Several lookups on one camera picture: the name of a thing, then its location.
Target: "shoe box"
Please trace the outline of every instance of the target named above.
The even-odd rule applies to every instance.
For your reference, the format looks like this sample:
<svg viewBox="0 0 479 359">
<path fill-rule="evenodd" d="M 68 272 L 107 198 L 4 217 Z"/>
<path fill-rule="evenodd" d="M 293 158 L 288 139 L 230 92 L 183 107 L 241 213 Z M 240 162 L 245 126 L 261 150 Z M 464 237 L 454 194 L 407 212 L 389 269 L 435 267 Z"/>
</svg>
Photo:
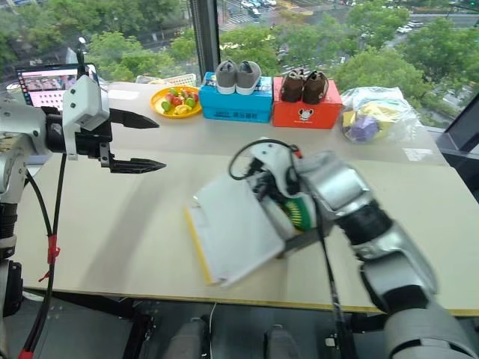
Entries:
<svg viewBox="0 0 479 359">
<path fill-rule="evenodd" d="M 341 112 L 341 96 L 333 80 L 329 80 L 328 92 L 317 105 L 303 101 L 281 101 L 282 77 L 275 77 L 272 124 L 277 127 L 307 129 L 331 129 Z"/>
<path fill-rule="evenodd" d="M 205 118 L 268 123 L 272 109 L 272 79 L 261 77 L 251 95 L 222 95 L 216 90 L 215 73 L 206 73 L 200 86 L 200 103 Z"/>
</svg>

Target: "window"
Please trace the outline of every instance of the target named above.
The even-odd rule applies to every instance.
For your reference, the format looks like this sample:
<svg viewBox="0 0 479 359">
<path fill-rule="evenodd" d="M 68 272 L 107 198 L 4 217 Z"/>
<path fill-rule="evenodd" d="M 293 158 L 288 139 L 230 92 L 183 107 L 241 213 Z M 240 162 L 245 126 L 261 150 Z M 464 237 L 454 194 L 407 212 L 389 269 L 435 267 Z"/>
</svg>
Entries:
<svg viewBox="0 0 479 359">
<path fill-rule="evenodd" d="M 424 125 L 445 128 L 479 91 L 478 11 L 475 0 L 218 0 L 220 50 L 266 76 L 304 67 L 342 91 L 398 86 Z"/>
<path fill-rule="evenodd" d="M 0 94 L 15 67 L 69 62 L 79 46 L 107 82 L 201 80 L 187 0 L 0 0 Z"/>
</svg>

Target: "white basket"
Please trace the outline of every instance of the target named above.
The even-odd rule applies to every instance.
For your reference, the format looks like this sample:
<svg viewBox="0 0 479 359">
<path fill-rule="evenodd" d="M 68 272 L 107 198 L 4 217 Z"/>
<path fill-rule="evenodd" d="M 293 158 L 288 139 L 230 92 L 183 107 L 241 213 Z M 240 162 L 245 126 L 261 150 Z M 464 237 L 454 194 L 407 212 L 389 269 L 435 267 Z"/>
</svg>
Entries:
<svg viewBox="0 0 479 359">
<path fill-rule="evenodd" d="M 196 75 L 194 73 L 187 73 L 186 75 L 170 77 L 169 79 L 163 79 L 172 85 L 181 86 L 196 86 Z"/>
</svg>

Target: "plate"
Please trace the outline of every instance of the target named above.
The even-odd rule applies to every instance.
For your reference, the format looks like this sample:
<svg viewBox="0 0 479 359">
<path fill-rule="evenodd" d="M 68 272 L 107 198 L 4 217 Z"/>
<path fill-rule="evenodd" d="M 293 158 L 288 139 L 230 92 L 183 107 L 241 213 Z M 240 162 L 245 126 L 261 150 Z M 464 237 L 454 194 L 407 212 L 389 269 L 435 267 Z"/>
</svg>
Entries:
<svg viewBox="0 0 479 359">
<path fill-rule="evenodd" d="M 178 93 L 181 93 L 181 90 L 187 90 L 189 92 L 198 93 L 198 88 L 194 88 L 192 86 L 170 86 L 169 88 L 164 88 L 154 95 L 152 95 L 150 99 L 150 106 L 155 111 L 161 114 L 162 116 L 169 117 L 169 118 L 186 118 L 198 114 L 201 112 L 201 104 L 198 100 L 196 105 L 190 112 L 187 114 L 173 114 L 174 108 L 170 109 L 169 111 L 165 111 L 162 107 L 162 102 L 165 101 L 165 96 L 167 93 L 170 92 L 170 89 L 174 88 Z"/>
</svg>

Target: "blue shoe box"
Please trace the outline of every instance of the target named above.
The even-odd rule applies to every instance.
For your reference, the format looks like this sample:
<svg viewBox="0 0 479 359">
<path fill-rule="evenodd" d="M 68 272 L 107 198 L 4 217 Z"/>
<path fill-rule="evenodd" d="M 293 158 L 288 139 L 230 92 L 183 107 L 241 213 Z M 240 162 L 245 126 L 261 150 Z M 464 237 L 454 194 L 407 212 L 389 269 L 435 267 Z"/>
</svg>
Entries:
<svg viewBox="0 0 479 359">
<path fill-rule="evenodd" d="M 215 73 L 206 73 L 200 86 L 203 116 L 213 120 L 268 123 L 272 110 L 272 79 L 261 77 L 251 95 L 222 95 L 216 90 Z"/>
</svg>

